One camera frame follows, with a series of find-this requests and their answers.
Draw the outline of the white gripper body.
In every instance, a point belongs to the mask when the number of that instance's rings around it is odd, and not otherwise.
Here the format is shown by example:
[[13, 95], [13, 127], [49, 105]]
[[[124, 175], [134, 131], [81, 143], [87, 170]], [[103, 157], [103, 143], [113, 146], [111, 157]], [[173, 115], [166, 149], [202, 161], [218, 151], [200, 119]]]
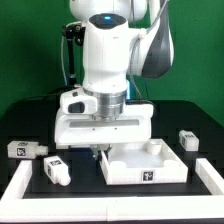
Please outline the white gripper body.
[[54, 139], [58, 147], [142, 142], [151, 137], [152, 104], [131, 104], [114, 121], [58, 110]]

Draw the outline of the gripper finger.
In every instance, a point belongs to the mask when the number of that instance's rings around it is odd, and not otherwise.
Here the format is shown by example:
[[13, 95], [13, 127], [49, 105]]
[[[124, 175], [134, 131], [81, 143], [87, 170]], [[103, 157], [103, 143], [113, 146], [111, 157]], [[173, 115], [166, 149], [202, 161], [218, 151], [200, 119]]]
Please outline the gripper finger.
[[101, 150], [99, 149], [99, 147], [97, 145], [93, 145], [91, 147], [91, 150], [93, 152], [93, 157], [95, 160], [100, 160], [101, 159]]
[[109, 152], [112, 150], [113, 148], [113, 144], [106, 144], [105, 148], [103, 149], [104, 154], [106, 155], [106, 157], [108, 157]]

